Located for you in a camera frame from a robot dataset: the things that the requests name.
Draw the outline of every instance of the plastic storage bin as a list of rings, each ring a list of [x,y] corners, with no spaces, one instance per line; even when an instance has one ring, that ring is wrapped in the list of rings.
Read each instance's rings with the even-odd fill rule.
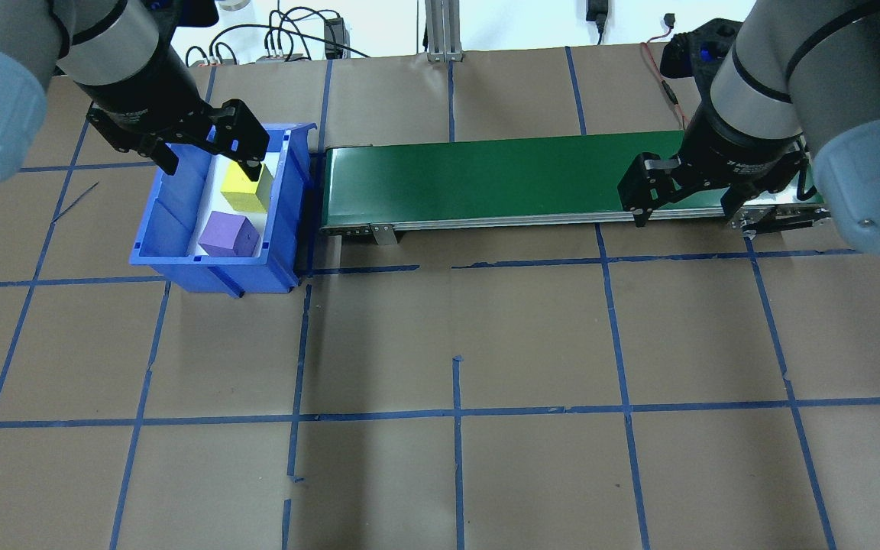
[[[294,274],[297,224],[308,172],[311,125],[263,125],[270,135],[268,153],[280,153],[273,168],[270,208],[255,257],[192,254],[199,230],[199,207],[210,177],[212,154],[191,145],[172,145],[179,167],[170,176],[158,170],[137,229],[130,264],[147,265],[193,293],[287,293],[298,284]]]

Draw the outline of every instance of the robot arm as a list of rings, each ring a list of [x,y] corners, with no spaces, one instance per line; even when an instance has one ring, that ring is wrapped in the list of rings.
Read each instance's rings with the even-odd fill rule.
[[[88,121],[116,150],[175,173],[167,144],[192,144],[257,179],[267,132],[242,101],[213,108],[199,97],[172,32],[140,0],[0,0],[0,181],[42,125],[53,66],[94,100]]]
[[[668,46],[689,66],[664,59],[662,72],[694,73],[702,103],[673,159],[645,153],[626,172],[624,208],[643,226],[668,202],[729,188],[723,210],[731,215],[804,166],[806,154],[793,147],[802,132],[839,232],[880,254],[880,1],[759,0],[726,51],[705,40],[730,37],[720,25],[689,44],[696,63]],[[718,65],[704,85],[701,58]]]

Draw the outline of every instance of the conveyor belt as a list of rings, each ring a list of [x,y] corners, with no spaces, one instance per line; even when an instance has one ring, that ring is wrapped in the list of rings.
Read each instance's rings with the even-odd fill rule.
[[[616,189],[626,168],[645,150],[670,156],[681,137],[663,131],[331,149],[322,232],[630,220]],[[653,219],[721,216],[722,194],[699,192]],[[788,189],[749,205],[800,203]]]

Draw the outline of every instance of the table surface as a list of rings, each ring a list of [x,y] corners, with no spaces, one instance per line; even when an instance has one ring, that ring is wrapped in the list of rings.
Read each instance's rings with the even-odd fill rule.
[[[316,159],[678,127],[635,46],[193,76]],[[154,167],[49,99],[0,185],[0,548],[880,548],[880,257],[832,228],[305,231],[289,295],[193,295],[127,264]]]

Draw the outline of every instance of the purple cube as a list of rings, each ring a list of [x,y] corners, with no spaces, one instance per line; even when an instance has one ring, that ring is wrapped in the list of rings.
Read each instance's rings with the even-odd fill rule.
[[[259,239],[247,216],[213,210],[199,235],[199,246],[210,257],[251,257]]]

